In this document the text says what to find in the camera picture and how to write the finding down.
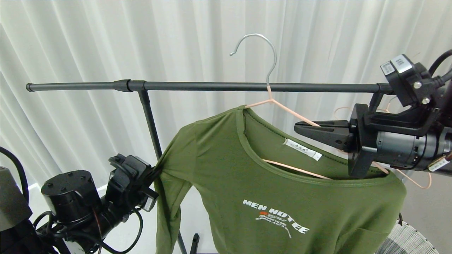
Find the white label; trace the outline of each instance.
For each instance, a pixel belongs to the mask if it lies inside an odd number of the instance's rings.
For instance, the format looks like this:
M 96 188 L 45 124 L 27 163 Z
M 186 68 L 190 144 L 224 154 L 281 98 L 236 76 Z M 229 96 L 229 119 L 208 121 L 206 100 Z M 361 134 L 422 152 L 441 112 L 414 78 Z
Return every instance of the white label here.
M 321 153 L 318 153 L 314 150 L 304 147 L 304 146 L 298 144 L 297 142 L 294 142 L 288 138 L 286 138 L 286 141 L 284 141 L 283 145 L 290 146 L 291 148 L 293 148 L 297 151 L 300 151 L 300 152 L 304 153 L 305 155 L 307 155 L 317 161 L 320 159 L 320 157 L 322 157 Z
M 392 67 L 392 64 L 390 62 L 386 62 L 386 63 L 380 65 L 380 68 L 383 71 L 383 74 L 385 76 L 388 75 L 389 73 L 393 73 L 395 71 L 394 67 Z
M 394 57 L 393 59 L 391 59 L 391 63 L 397 69 L 398 73 L 405 72 L 412 68 L 410 62 L 408 62 L 408 59 L 406 59 L 406 57 L 404 57 L 403 55 Z
M 432 172 L 434 172 L 435 170 L 441 168 L 442 166 L 446 165 L 447 163 L 449 163 L 449 161 L 446 160 L 446 158 L 442 158 L 436 162 L 434 162 L 431 166 L 428 167 L 428 169 Z

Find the clothing rack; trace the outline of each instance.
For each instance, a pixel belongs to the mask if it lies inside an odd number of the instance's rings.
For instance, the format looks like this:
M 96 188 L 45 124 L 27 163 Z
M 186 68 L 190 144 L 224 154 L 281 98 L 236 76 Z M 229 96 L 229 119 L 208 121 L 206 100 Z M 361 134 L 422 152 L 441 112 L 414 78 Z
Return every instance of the clothing rack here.
M 313 83 L 271 83 L 274 92 L 331 92 L 331 93 L 373 93 L 369 110 L 376 110 L 385 94 L 392 94 L 389 84 L 313 84 Z M 266 83 L 228 83 L 228 82 L 158 82 L 144 80 L 118 80 L 114 82 L 82 82 L 82 83 L 28 83 L 29 92 L 56 90 L 117 90 L 122 92 L 138 92 L 143 106 L 146 122 L 151 134 L 157 159 L 162 156 L 162 149 L 155 127 L 150 99 L 147 91 L 254 91 L 266 92 Z M 177 242 L 182 254 L 187 254 L 184 240 L 179 232 Z M 195 234 L 189 254 L 196 254 L 199 235 Z

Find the silver hook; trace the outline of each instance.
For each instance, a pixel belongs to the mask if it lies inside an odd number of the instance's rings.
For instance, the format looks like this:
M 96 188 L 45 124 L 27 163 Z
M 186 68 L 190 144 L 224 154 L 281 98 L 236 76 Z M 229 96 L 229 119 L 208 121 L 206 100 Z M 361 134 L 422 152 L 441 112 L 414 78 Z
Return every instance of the silver hook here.
M 272 66 L 272 68 L 270 69 L 270 71 L 269 71 L 268 74 L 267 74 L 267 86 L 270 86 L 270 83 L 269 83 L 270 74 L 272 74 L 272 71 L 273 71 L 273 69 L 274 69 L 275 66 L 276 66 L 276 50 L 275 50 L 275 46 L 273 46 L 273 44 L 272 44 L 272 43 L 271 43 L 264 35 L 262 35 L 262 34 L 260 34 L 260 33 L 250 33 L 250 34 L 245 35 L 245 36 L 242 37 L 242 39 L 240 39 L 239 42 L 237 43 L 237 46 L 235 47 L 234 52 L 229 53 L 229 55 L 232 56 L 232 55 L 234 55 L 235 53 L 237 53 L 237 49 L 239 48 L 240 43 L 241 43 L 243 40 L 245 40 L 245 38 L 250 37 L 250 36 L 258 36 L 258 37 L 261 37 L 262 39 L 264 39 L 264 40 L 272 47 L 272 50 L 273 50 L 273 56 L 274 56 L 274 61 L 273 61 L 273 66 Z

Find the white curtain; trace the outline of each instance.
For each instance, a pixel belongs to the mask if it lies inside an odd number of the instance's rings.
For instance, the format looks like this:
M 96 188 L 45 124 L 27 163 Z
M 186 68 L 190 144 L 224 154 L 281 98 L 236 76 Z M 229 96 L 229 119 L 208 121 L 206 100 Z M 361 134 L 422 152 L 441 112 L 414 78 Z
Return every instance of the white curtain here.
M 116 153 L 156 163 L 138 95 L 106 90 L 30 93 L 28 82 L 264 82 L 273 62 L 264 41 L 246 39 L 229 56 L 243 35 L 261 33 L 278 53 L 270 82 L 373 84 L 386 81 L 379 65 L 396 55 L 404 53 L 429 68 L 452 48 L 451 13 L 450 0 L 4 0 L 0 145 L 19 157 L 30 183 L 85 169 L 100 187 L 112 170 L 108 158 Z M 438 73 L 450 65 L 448 60 Z M 162 148 L 186 124 L 267 96 L 186 91 L 149 95 Z M 333 119 L 335 108 L 368 103 L 370 96 L 275 93 L 278 101 L 312 120 Z M 383 99 L 383 107 L 389 99 Z M 398 112 L 401 106 L 395 100 L 390 109 Z M 292 116 L 270 105 L 256 112 L 296 136 Z M 337 117 L 348 119 L 349 111 L 338 111 Z M 194 190 L 184 206 L 183 214 L 198 214 L 191 220 L 183 215 L 185 241 L 190 243 L 196 231 L 211 237 Z M 145 220 L 148 234 L 142 238 L 148 240 L 140 241 L 133 253 L 153 251 L 155 214 Z M 125 249 L 135 232 L 133 226 L 127 237 L 112 232 L 107 242 Z M 210 239 L 202 240 L 200 251 L 214 251 Z

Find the pink clothes hanger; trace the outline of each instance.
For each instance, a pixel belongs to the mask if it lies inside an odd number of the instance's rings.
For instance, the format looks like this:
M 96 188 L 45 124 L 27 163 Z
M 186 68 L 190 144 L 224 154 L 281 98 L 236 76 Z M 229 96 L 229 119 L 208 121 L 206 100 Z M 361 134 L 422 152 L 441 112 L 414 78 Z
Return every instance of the pink clothes hanger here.
M 394 100 L 395 98 L 397 98 L 397 96 L 395 96 L 394 98 L 392 98 L 392 99 L 388 102 L 388 105 L 386 106 L 386 108 L 384 108 L 384 109 L 383 109 L 383 108 L 378 108 L 377 110 L 381 110 L 381 111 L 384 111 L 384 112 L 386 112 L 386 113 L 390 113 L 390 112 L 389 112 L 389 106 L 390 106 L 392 100 Z M 351 110 L 350 107 L 340 107 L 340 108 L 337 108 L 337 109 L 334 111 L 334 118 L 335 118 L 336 120 L 338 120 L 338 118 L 337 118 L 337 116 L 336 116 L 337 111 L 338 111 L 339 109 L 343 109 L 343 108 L 348 108 L 349 110 Z M 379 170 L 385 172 L 386 174 L 389 174 L 388 169 L 384 168 L 380 163 L 378 163 L 378 162 L 373 162 L 373 165 L 374 165 L 375 167 L 377 167 Z M 416 181 L 414 181 L 414 180 L 413 180 L 412 178 L 410 178 L 408 175 L 406 175 L 405 173 L 403 173 L 402 170 L 400 170 L 400 169 L 396 169 L 396 170 L 397 170 L 397 172 L 399 172 L 400 174 L 402 174 L 403 176 L 405 176 L 409 181 L 411 181 L 412 183 L 414 183 L 416 186 L 418 186 L 418 187 L 421 188 L 421 189 L 428 189 L 428 188 L 430 188 L 430 187 L 432 186 L 432 173 L 430 173 L 430 172 L 428 172 L 428 184 L 427 184 L 427 186 L 421 186 L 419 183 L 417 183 Z
M 237 53 L 237 49 L 239 48 L 240 43 L 241 43 L 245 38 L 247 38 L 247 37 L 249 37 L 249 36 L 257 36 L 257 37 L 261 37 L 262 39 L 264 39 L 264 40 L 272 47 L 272 50 L 273 50 L 273 56 L 274 56 L 274 61 L 273 61 L 272 68 L 270 69 L 270 71 L 269 71 L 268 74 L 267 74 L 267 92 L 268 92 L 268 97 L 269 97 L 269 99 L 268 99 L 268 100 L 265 100 L 265 101 L 257 102 L 257 103 L 254 103 L 254 104 L 246 105 L 245 108 L 251 108 L 251 107 L 259 106 L 259 105 L 266 104 L 266 103 L 274 103 L 274 104 L 276 104 L 277 106 L 279 106 L 280 108 L 282 108 L 282 109 L 284 109 L 285 111 L 287 111 L 287 112 L 289 112 L 290 114 L 292 114 L 293 116 L 297 117 L 298 119 L 300 119 L 300 120 L 302 120 L 302 121 L 305 121 L 305 122 L 309 123 L 309 124 L 312 125 L 312 126 L 317 126 L 317 127 L 319 127 L 320 125 L 316 124 L 315 122 L 313 122 L 313 121 L 307 119 L 306 117 L 304 117 L 304 116 L 302 116 L 302 115 L 300 115 L 300 114 L 297 114 L 297 113 L 294 112 L 293 110 L 289 109 L 288 107 L 282 105 L 281 103 L 279 103 L 278 101 L 276 101 L 275 99 L 273 99 L 273 97 L 272 97 L 272 90 L 271 90 L 271 88 L 270 88 L 269 79 L 270 79 L 270 74 L 272 73 L 273 69 L 274 69 L 275 66 L 276 66 L 276 59 L 277 59 L 277 57 L 276 57 L 276 50 L 275 50 L 275 47 L 273 46 L 273 44 L 272 44 L 272 43 L 271 43 L 264 35 L 259 34 L 259 33 L 250 33 L 250 34 L 245 35 L 245 36 L 242 37 L 242 39 L 239 40 L 239 42 L 237 43 L 237 46 L 235 47 L 234 52 L 231 52 L 229 55 L 232 56 L 232 55 L 234 55 L 235 53 Z M 292 170 L 296 170 L 296 171 L 299 171 L 299 172 L 303 172 L 303 173 L 305 173 L 305 174 L 309 174 L 309 175 L 312 175 L 312 176 L 315 176 L 315 177 L 318 177 L 318 178 L 323 178 L 323 179 L 330 179 L 330 180 L 332 180 L 331 178 L 325 177 L 325 176 L 323 176 L 323 175 L 315 174 L 315 173 L 312 173 L 312 172 L 309 172 L 309 171 L 306 171 L 306 170 L 302 170 L 302 169 L 299 169 L 299 168 L 295 168 L 295 167 L 292 167 L 292 166 L 289 166 L 289 165 L 286 165 L 286 164 L 282 164 L 282 163 L 279 163 L 279 162 L 276 162 L 276 161 L 264 160 L 264 159 L 263 159 L 263 161 L 265 161 L 265 162 L 267 162 L 267 163 L 279 165 L 279 166 L 282 166 L 282 167 L 286 167 L 286 168 L 288 168 L 288 169 L 292 169 Z
M 294 112 L 293 110 L 291 110 L 291 109 L 289 109 L 288 107 L 286 107 L 286 106 L 282 105 L 281 103 L 279 103 L 277 100 L 273 99 L 273 97 L 272 97 L 272 89 L 270 88 L 269 79 L 270 79 L 270 74 L 272 74 L 272 71 L 273 71 L 273 69 L 274 69 L 275 66 L 276 66 L 276 60 L 277 60 L 277 57 L 276 57 L 276 50 L 275 50 L 275 47 L 273 46 L 273 44 L 272 44 L 272 43 L 271 43 L 264 35 L 262 35 L 262 34 L 260 34 L 260 33 L 250 33 L 250 34 L 245 35 L 244 37 L 242 37 L 242 39 L 239 40 L 239 42 L 237 43 L 237 45 L 236 45 L 236 47 L 235 47 L 235 50 L 234 50 L 233 52 L 231 52 L 229 55 L 232 56 L 232 55 L 234 55 L 235 53 L 237 53 L 237 49 L 239 48 L 240 43 L 241 43 L 243 40 L 245 40 L 245 38 L 250 37 L 250 36 L 257 36 L 257 37 L 260 37 L 260 38 L 264 39 L 264 40 L 272 47 L 274 61 L 273 61 L 272 68 L 270 69 L 270 71 L 269 71 L 268 74 L 267 74 L 267 92 L 268 92 L 268 99 L 265 100 L 265 101 L 257 102 L 257 103 L 250 104 L 250 105 L 246 105 L 245 108 L 251 108 L 251 107 L 259 106 L 259 105 L 266 104 L 266 103 L 274 103 L 275 105 L 277 105 L 277 106 L 279 106 L 280 108 L 284 109 L 285 111 L 289 112 L 290 114 L 292 114 L 292 115 L 295 116 L 296 118 L 298 118 L 298 119 L 300 119 L 300 120 L 302 120 L 302 121 L 304 121 L 304 122 L 307 122 L 308 124 L 310 124 L 310 125 L 312 125 L 312 126 L 320 127 L 320 125 L 316 124 L 315 122 L 313 122 L 313 121 L 307 119 L 306 117 L 304 117 L 304 116 L 302 116 L 302 115 L 300 115 L 300 114 Z

